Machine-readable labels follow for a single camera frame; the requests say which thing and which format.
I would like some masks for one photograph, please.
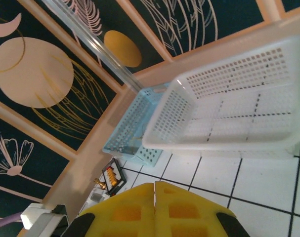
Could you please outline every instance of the gold line drawing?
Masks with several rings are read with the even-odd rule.
[[[67,67],[63,60],[55,56],[52,56],[52,58],[61,63],[64,67]],[[105,100],[107,105],[109,105],[109,101],[105,92],[92,75],[74,60],[71,59],[71,62],[74,68],[67,69],[74,70],[74,79],[80,85],[80,88],[76,88],[72,85],[70,91],[76,96],[80,105],[76,105],[72,100],[65,97],[56,104],[57,109],[54,109],[48,107],[45,104],[45,101],[40,96],[36,95],[45,109],[32,108],[32,110],[42,121],[56,131],[77,140],[84,140],[84,137],[89,134],[95,123],[98,121],[98,118],[92,114],[101,116],[104,112],[100,105],[99,98]],[[55,85],[54,81],[48,77],[44,71],[43,75],[54,91],[55,97],[62,96],[61,91],[58,86]]]

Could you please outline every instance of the pink moon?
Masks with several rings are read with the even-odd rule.
[[[15,19],[6,23],[0,23],[0,37],[5,37],[13,33],[19,26],[21,21],[21,13]]]

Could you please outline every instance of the wooden trim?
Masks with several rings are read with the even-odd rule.
[[[176,60],[179,60],[181,58],[184,58],[184,57],[187,57],[189,56],[190,54],[192,53],[196,53],[196,52],[200,52],[201,50],[205,50],[207,48],[210,48],[210,47],[213,47],[213,46],[216,46],[218,43],[223,43],[223,42],[226,42],[227,40],[231,40],[235,37],[238,37],[242,34],[246,34],[246,33],[249,33],[253,30],[257,30],[258,28],[260,27],[263,27],[263,26],[266,26],[268,25],[269,23],[271,23],[271,17],[266,9],[266,6],[265,6],[265,3],[264,3],[265,0],[256,0],[257,2],[257,5],[258,5],[258,8],[262,14],[262,17],[263,17],[263,22],[261,23],[258,23],[256,25],[253,25],[253,26],[250,26],[244,30],[241,30],[241,31],[238,31],[236,33],[233,33],[229,36],[226,36],[224,38],[221,38],[221,39],[218,39],[216,41],[213,41],[211,43],[208,43],[208,44],[205,44],[205,45],[202,45],[194,50],[191,50],[191,51],[188,51],[186,53],[183,53],[181,55],[178,55],[178,56],[175,56],[175,57],[172,57],[170,55],[170,53],[165,49],[165,47],[163,46],[162,42],[157,38],[157,36],[153,33],[153,31],[151,30],[151,28],[147,25],[147,23],[144,21],[144,19],[141,17],[141,15],[138,13],[138,11],[133,7],[133,5],[130,3],[130,1],[128,0],[117,0],[117,2],[120,4],[120,6],[123,8],[123,10],[127,13],[127,15],[132,19],[132,21],[137,25],[137,27],[142,31],[142,33],[147,37],[149,38],[155,38],[155,41],[153,42],[152,40],[150,40],[148,37],[147,39],[151,42],[151,44],[155,47],[156,44],[159,44],[160,45],[160,49],[164,49],[166,53],[169,54],[169,56],[171,57],[171,60],[166,60],[166,61],[176,61]],[[139,77],[147,72],[149,72],[150,70],[153,69],[153,67],[149,67],[147,69],[144,69],[140,72],[137,72],[137,73],[134,73],[134,75],[136,77]]]
[[[17,235],[17,237],[23,237],[27,234],[28,230],[26,230],[25,228],[22,228],[21,231],[19,232],[19,234]]]
[[[62,173],[59,175],[59,177],[55,180],[53,186],[50,188],[50,190],[46,193],[45,197],[42,200],[42,203],[45,203],[53,194],[53,192],[57,189],[57,186],[59,183],[63,180],[67,172],[70,170],[71,166],[74,164],[74,160],[70,160],[70,162],[66,165]]]
[[[271,16],[269,15],[269,13],[267,11],[267,8],[266,8],[266,5],[265,5],[264,1],[265,0],[256,0],[259,11],[262,14],[264,22],[266,22],[266,23],[269,22],[270,23],[272,21],[272,18],[271,18]]]
[[[233,33],[233,34],[231,34],[231,35],[229,35],[229,36],[223,37],[223,38],[218,39],[218,40],[216,40],[216,41],[213,41],[213,42],[211,42],[211,43],[202,45],[202,46],[200,46],[200,47],[198,47],[198,48],[196,48],[196,49],[194,49],[194,50],[191,50],[191,51],[188,51],[188,52],[186,52],[186,53],[184,53],[184,54],[178,55],[178,56],[174,57],[174,60],[180,60],[180,59],[182,59],[182,58],[185,58],[185,57],[190,56],[191,54],[198,53],[198,52],[201,52],[201,51],[203,51],[203,50],[206,50],[206,49],[212,48],[212,47],[214,47],[214,46],[217,46],[217,45],[219,45],[219,44],[222,44],[222,43],[224,43],[224,42],[230,41],[230,40],[232,40],[232,39],[234,39],[234,38],[237,38],[237,37],[239,37],[239,36],[241,36],[241,35],[250,33],[250,32],[252,32],[252,31],[254,31],[254,30],[258,30],[259,28],[262,28],[262,27],[264,27],[264,26],[267,26],[267,25],[269,25],[269,23],[270,23],[270,22],[265,22],[265,21],[263,21],[263,22],[261,22],[261,23],[258,23],[258,24],[256,24],[256,25],[254,25],[254,26],[251,26],[251,27],[248,27],[248,28],[246,28],[246,29],[244,29],[244,30],[238,31],[238,32],[236,32],[236,33]]]
[[[116,103],[116,101],[118,100],[119,97],[120,97],[120,93],[118,93],[114,97],[114,99],[110,102],[110,104],[106,108],[105,112],[99,118],[99,120],[97,121],[97,123],[94,125],[94,127],[92,128],[92,130],[89,132],[89,134],[87,135],[87,137],[84,139],[84,141],[82,142],[82,144],[80,145],[80,147],[77,150],[72,149],[71,147],[69,147],[68,145],[66,145],[65,143],[63,143],[62,141],[58,140],[56,137],[54,137],[53,135],[51,135],[50,133],[48,133],[47,131],[45,131],[43,128],[40,128],[39,126],[37,126],[33,122],[29,121],[28,119],[26,119],[25,117],[23,117],[21,114],[17,113],[16,111],[14,111],[13,109],[11,109],[7,105],[3,104],[2,102],[0,102],[0,109],[4,110],[6,113],[10,113],[11,115],[14,115],[15,117],[18,117],[18,119],[22,120],[24,123],[26,123],[29,126],[31,126],[32,129],[40,132],[41,134],[43,134],[44,136],[48,137],[49,139],[51,139],[55,143],[59,144],[63,148],[67,149],[68,151],[70,151],[70,152],[72,152],[74,154],[78,154],[86,146],[86,142],[87,142],[89,136],[91,136],[91,134],[96,129],[96,127],[99,126],[99,124],[102,123],[103,117],[105,117],[104,114],[107,113],[108,110],[110,110],[109,108],[112,107],[112,105]],[[8,116],[4,116],[4,115],[2,115],[0,113],[0,118],[2,120],[6,121],[7,123],[9,123],[10,125],[14,126],[15,128],[19,129],[20,131],[26,133],[28,136],[32,137],[33,139],[37,140],[38,142],[42,143],[46,147],[50,148],[51,150],[57,152],[59,155],[61,155],[61,156],[64,157],[64,154],[62,155],[62,154],[60,154],[58,152],[59,150],[55,150],[55,147],[51,143],[47,142],[45,139],[40,138],[39,136],[35,136],[34,134],[30,133],[30,131],[28,129],[26,129],[25,127],[19,125],[17,122],[13,122],[12,120],[10,120],[8,118]]]
[[[86,64],[97,76],[99,76],[116,93],[122,91],[122,87],[112,78],[77,42],[65,32],[39,5],[33,0],[18,0],[36,19],[51,31],[69,50],[71,50],[84,64]]]
[[[27,194],[23,194],[23,193],[15,191],[15,190],[5,188],[3,186],[0,186],[0,190],[3,191],[3,192],[9,193],[9,194],[16,195],[18,197],[30,200],[30,201],[36,201],[36,202],[41,202],[42,201],[41,198],[37,198],[37,197],[33,197],[33,196],[30,196],[30,195],[27,195]]]
[[[139,28],[147,40],[152,44],[160,56],[168,62],[172,62],[172,56],[163,46],[158,37],[154,34],[139,12],[134,8],[129,0],[117,0],[117,3],[125,11],[128,17],[134,22],[134,24]]]
[[[150,72],[150,71],[152,71],[152,70],[158,69],[159,67],[165,66],[165,65],[167,65],[167,64],[169,64],[169,63],[170,63],[170,62],[164,61],[164,62],[155,64],[155,65],[153,65],[153,66],[151,66],[151,67],[148,67],[148,68],[146,68],[146,69],[143,69],[143,70],[141,70],[141,71],[139,71],[139,72],[136,72],[136,73],[134,73],[133,75],[134,75],[136,78],[142,77],[144,74],[146,74],[146,73],[148,73],[148,72]]]
[[[300,7],[286,12],[282,0],[275,0],[275,2],[282,18],[288,18],[300,14]]]
[[[115,98],[110,102],[104,113],[101,115],[101,117],[98,119],[92,130],[89,132],[83,143],[80,145],[80,147],[77,149],[77,153],[80,153],[85,147],[87,142],[90,140],[90,137],[94,134],[94,132],[99,128],[100,125],[102,125],[103,122],[107,122],[107,118],[109,113],[112,110],[112,107],[118,103],[121,99],[121,93],[117,94]]]

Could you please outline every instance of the purple cable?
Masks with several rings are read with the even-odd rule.
[[[8,225],[12,222],[18,221],[20,220],[20,215],[22,214],[22,212],[7,216],[5,218],[0,219],[0,227],[3,227],[5,225]]]

